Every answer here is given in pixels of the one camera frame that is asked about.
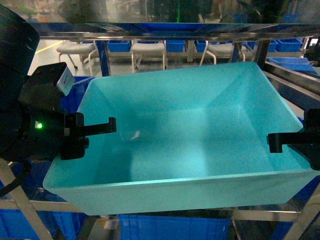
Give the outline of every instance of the plastic tub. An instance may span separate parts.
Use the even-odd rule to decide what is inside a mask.
[[[61,107],[69,114],[77,112],[87,87],[94,78],[94,76],[76,76],[69,94],[61,98]]]
[[[255,45],[256,45],[256,42],[255,41],[249,41],[247,43],[250,48],[253,50]],[[276,40],[271,40],[270,41],[270,45],[269,45],[269,49],[268,49],[268,52],[274,52],[276,50],[276,46],[278,45],[278,42]]]
[[[317,73],[312,66],[309,65],[307,58],[302,57],[267,57],[266,60],[270,63],[277,64],[281,67],[294,71],[307,71]]]
[[[44,198],[50,202],[65,202],[64,199],[57,195],[46,193]],[[52,212],[65,240],[75,240],[77,235],[84,224],[84,221],[88,217],[84,213],[79,212]]]
[[[54,237],[57,233],[57,223],[49,211],[38,211],[44,225]],[[32,239],[38,240],[36,232],[20,210],[0,209],[1,239]]]
[[[282,39],[276,40],[278,45],[275,47],[275,50],[278,52],[298,52],[302,46],[302,42],[293,38],[293,39]]]
[[[185,50],[185,41],[183,40],[167,40],[166,51],[168,53],[182,53]]]
[[[88,215],[280,204],[320,173],[269,153],[267,134],[303,126],[254,62],[97,78],[79,111],[117,132],[57,157],[43,185]]]
[[[118,215],[120,240],[226,240],[230,219]]]
[[[110,40],[107,45],[110,52],[130,52],[131,41]]]

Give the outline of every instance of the blue plastic crate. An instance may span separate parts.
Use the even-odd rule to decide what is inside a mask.
[[[203,53],[205,48],[206,48],[206,41],[204,40],[197,40],[194,42],[195,43],[195,47],[196,47],[196,51],[198,53]],[[222,41],[222,42],[209,42],[209,44],[212,44],[212,45],[216,45],[216,44],[230,44],[232,43],[232,41]],[[248,43],[247,42],[244,42],[242,44],[243,46],[247,46]]]
[[[70,93],[61,98],[61,107],[67,110],[69,114],[77,112],[87,87],[94,78],[94,76],[76,76]]]
[[[185,50],[185,41],[183,40],[167,40],[166,51],[168,53],[182,53]]]
[[[314,179],[312,179],[304,188],[302,188],[295,197],[297,199],[300,199],[304,202],[308,201],[311,197],[312,193],[315,191],[316,187],[320,183],[320,178],[316,176]]]
[[[131,41],[110,40],[107,45],[110,52],[130,52]]]
[[[296,24],[300,18],[299,14],[285,14],[282,19],[284,24]]]
[[[120,240],[226,240],[230,219],[118,215]]]
[[[309,61],[304,57],[267,57],[268,62],[279,65],[281,67],[294,70],[294,71],[307,71],[317,73],[312,66],[309,65]]]
[[[292,224],[293,222],[280,221],[273,230],[269,240],[283,240],[289,229],[292,227]]]
[[[219,42],[209,42],[209,44],[219,44]],[[203,53],[206,48],[206,41],[204,40],[195,41],[195,47],[198,53]]]
[[[57,234],[58,225],[49,211],[38,211],[44,225],[51,235]],[[20,210],[0,210],[0,239],[32,239],[38,240],[36,232]]]
[[[65,202],[63,198],[49,192],[44,197],[51,202]],[[79,212],[53,211],[52,214],[66,240],[75,240],[77,238],[84,221],[88,217],[86,214]]]
[[[278,52],[298,52],[302,46],[302,42],[293,38],[293,39],[282,39],[276,40],[278,45],[275,47],[275,50]]]
[[[250,48],[253,50],[256,42],[255,41],[249,41],[248,45],[250,46]],[[278,45],[278,42],[276,40],[271,40],[270,45],[269,45],[269,49],[268,52],[274,52],[276,50],[276,46]]]

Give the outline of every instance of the gray plastic chair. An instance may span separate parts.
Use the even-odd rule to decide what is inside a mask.
[[[202,54],[202,58],[200,61],[199,66],[202,65],[204,62],[206,54],[213,57],[213,64],[217,64],[217,57],[216,55],[222,55],[222,54],[231,54],[231,51],[233,49],[232,43],[225,43],[225,44],[209,44],[209,41],[205,41],[205,48]],[[241,47],[241,55],[243,62],[246,61],[246,56],[243,52],[245,52],[247,48],[245,46]]]
[[[98,54],[98,50],[95,42],[80,44],[78,42],[64,41],[56,49],[56,51],[59,53],[59,62],[61,62],[61,55],[65,54],[69,57],[75,69],[78,69],[78,67],[76,66],[75,62],[73,61],[70,55],[87,55],[88,54],[90,74],[91,76],[93,75],[91,59],[93,58],[93,54]]]
[[[139,43],[136,40],[133,41],[131,47],[131,61],[132,61],[132,72],[135,73],[138,69],[136,56],[155,55],[162,54],[162,68],[167,68],[167,51],[166,41],[160,41],[158,43]]]

